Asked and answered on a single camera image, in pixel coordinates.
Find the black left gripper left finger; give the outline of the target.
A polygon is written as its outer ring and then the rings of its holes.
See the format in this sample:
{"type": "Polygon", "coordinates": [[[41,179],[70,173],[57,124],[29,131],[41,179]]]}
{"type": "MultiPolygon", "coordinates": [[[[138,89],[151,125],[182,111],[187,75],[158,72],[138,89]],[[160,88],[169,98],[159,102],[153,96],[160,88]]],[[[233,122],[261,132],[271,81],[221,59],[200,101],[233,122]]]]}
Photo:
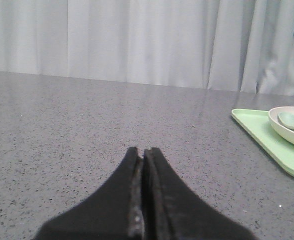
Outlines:
{"type": "Polygon", "coordinates": [[[130,147],[108,180],[83,202],[44,223],[36,240],[141,240],[143,161],[130,147]]]}

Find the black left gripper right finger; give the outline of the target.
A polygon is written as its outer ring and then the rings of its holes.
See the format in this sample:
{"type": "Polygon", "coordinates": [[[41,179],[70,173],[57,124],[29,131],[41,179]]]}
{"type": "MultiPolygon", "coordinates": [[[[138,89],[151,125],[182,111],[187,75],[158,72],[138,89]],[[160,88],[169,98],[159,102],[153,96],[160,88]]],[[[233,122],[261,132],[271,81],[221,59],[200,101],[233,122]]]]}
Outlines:
{"type": "Polygon", "coordinates": [[[176,174],[159,148],[144,151],[142,206],[146,240],[255,240],[219,213],[176,174]]]}

